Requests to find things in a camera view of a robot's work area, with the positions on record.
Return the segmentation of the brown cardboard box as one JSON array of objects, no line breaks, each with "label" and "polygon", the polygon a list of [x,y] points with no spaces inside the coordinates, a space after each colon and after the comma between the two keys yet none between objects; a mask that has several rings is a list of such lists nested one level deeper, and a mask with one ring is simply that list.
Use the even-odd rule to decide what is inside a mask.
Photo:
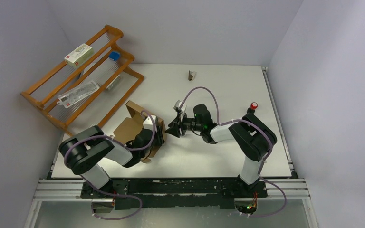
[{"label": "brown cardboard box", "polygon": [[[143,107],[134,103],[133,101],[128,101],[126,103],[127,110],[130,117],[125,118],[119,126],[113,131],[115,138],[126,144],[128,148],[141,148],[146,146],[151,140],[153,131],[143,128],[143,121],[148,117],[149,111],[142,114],[144,110]],[[157,125],[161,126],[163,129],[163,138],[166,141],[167,136],[165,135],[165,123],[164,120],[158,117]],[[150,163],[151,158],[153,158],[161,146],[149,146],[143,151],[133,151],[137,153],[140,157],[140,162]]]}]

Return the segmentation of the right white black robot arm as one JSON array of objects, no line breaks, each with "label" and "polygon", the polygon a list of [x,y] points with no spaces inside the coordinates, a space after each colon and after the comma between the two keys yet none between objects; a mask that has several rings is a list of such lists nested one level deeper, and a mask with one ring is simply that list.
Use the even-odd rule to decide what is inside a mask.
[{"label": "right white black robot arm", "polygon": [[258,104],[253,102],[241,119],[216,124],[204,104],[193,108],[193,118],[187,117],[182,108],[176,107],[177,116],[165,132],[180,138],[191,131],[208,144],[235,140],[245,155],[237,189],[240,195],[248,197],[255,191],[263,165],[277,142],[276,135],[255,115],[257,108]]}]

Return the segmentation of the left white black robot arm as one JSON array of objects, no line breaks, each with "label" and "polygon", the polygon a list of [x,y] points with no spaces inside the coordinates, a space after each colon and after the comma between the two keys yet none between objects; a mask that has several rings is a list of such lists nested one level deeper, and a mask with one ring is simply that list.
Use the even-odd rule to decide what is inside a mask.
[{"label": "left white black robot arm", "polygon": [[98,165],[99,161],[107,158],[122,167],[130,168],[148,159],[151,152],[163,144],[160,126],[143,128],[134,139],[121,143],[111,139],[100,127],[94,125],[64,140],[58,150],[64,157],[65,166],[74,175],[87,179],[93,184],[94,192],[105,198],[111,193],[117,193],[117,190],[108,174]]}]

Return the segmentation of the white green carton box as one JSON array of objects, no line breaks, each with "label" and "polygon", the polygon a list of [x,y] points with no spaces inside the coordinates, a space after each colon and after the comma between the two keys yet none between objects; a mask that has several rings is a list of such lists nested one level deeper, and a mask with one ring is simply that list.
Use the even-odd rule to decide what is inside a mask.
[{"label": "white green carton box", "polygon": [[85,61],[90,59],[94,55],[94,49],[87,45],[86,43],[81,44],[72,52],[64,57],[64,61],[67,65],[78,68],[80,67]]}]

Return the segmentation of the small metal clip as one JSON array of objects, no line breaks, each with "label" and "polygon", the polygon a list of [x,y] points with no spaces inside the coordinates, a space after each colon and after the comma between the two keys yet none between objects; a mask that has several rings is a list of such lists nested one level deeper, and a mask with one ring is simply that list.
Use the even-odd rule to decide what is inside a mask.
[{"label": "small metal clip", "polygon": [[189,70],[188,72],[188,80],[193,81],[196,78],[197,72]]}]

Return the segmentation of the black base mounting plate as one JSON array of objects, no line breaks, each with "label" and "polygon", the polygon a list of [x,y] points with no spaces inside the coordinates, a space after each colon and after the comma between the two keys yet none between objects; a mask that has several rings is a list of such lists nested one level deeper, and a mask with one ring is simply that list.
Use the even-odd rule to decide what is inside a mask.
[{"label": "black base mounting plate", "polygon": [[[251,201],[268,195],[265,182],[258,181],[249,186],[237,177],[111,180],[120,195],[115,199],[116,210],[138,208],[140,200],[144,208],[218,206],[221,209],[233,209],[237,199]],[[97,192],[84,182],[80,197],[103,200],[112,198],[112,194]]]}]

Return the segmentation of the small white grey bar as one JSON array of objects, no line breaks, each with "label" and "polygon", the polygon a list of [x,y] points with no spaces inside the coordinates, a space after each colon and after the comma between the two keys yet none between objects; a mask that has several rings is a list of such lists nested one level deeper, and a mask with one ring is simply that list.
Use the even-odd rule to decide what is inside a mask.
[{"label": "small white grey bar", "polygon": [[122,80],[122,76],[117,76],[107,87],[106,90],[111,91]]}]

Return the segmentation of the red emergency stop button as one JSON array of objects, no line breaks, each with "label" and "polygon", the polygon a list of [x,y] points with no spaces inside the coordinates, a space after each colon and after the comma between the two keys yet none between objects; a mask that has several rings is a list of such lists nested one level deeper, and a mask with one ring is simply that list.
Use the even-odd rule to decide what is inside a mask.
[{"label": "red emergency stop button", "polygon": [[248,114],[254,114],[257,108],[258,108],[258,103],[252,102],[250,104],[250,107],[247,109],[247,113]]}]

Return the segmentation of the orange wooden rack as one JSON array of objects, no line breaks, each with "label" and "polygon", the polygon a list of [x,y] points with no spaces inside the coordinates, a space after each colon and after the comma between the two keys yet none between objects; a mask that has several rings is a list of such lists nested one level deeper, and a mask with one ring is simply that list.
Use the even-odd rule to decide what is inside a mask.
[{"label": "orange wooden rack", "polygon": [[[68,136],[92,125],[103,127],[144,81],[144,76],[130,67],[134,55],[118,46],[117,41],[123,35],[121,30],[105,25],[86,42],[95,51],[90,59],[78,68],[62,60],[34,85],[21,92],[21,96]],[[117,61],[109,58],[112,51],[120,53]],[[106,90],[117,76],[122,76],[119,84],[111,91]],[[95,93],[69,108],[56,104],[59,95],[91,80],[99,86]]]}]

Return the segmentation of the blue small object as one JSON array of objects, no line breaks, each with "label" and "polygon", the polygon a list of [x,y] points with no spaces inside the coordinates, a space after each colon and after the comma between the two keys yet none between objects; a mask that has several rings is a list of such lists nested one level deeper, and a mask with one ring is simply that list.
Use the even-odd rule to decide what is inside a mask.
[{"label": "blue small object", "polygon": [[119,52],[115,52],[115,51],[112,51],[110,54],[109,54],[109,58],[113,61],[117,61],[119,58],[120,58],[120,53]]}]

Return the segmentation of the clear plastic packet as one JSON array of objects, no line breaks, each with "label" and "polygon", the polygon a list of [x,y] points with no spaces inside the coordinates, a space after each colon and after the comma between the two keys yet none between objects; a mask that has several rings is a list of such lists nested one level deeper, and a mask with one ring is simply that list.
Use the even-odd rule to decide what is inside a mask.
[{"label": "clear plastic packet", "polygon": [[64,94],[58,96],[57,105],[62,105],[65,108],[69,108],[74,104],[82,101],[83,99],[89,97],[99,89],[99,86],[93,80],[78,85],[73,89],[70,89]]}]

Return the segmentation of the aluminium frame rail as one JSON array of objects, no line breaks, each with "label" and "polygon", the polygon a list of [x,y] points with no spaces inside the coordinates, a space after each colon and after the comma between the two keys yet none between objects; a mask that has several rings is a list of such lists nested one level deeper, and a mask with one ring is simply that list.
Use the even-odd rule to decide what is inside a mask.
[{"label": "aluminium frame rail", "polygon": [[[139,202],[125,199],[126,194],[139,197],[143,208],[207,207],[218,206],[232,209],[238,204],[260,200],[300,200],[303,203],[308,225],[318,227],[306,182],[304,179],[261,180],[253,187],[240,184],[237,178],[196,179],[113,179],[112,193],[118,193],[116,210],[134,209]],[[102,194],[90,187],[84,180],[51,179],[40,180],[33,197],[25,227],[35,226],[44,201],[84,201],[92,205],[112,208],[112,196]]]}]

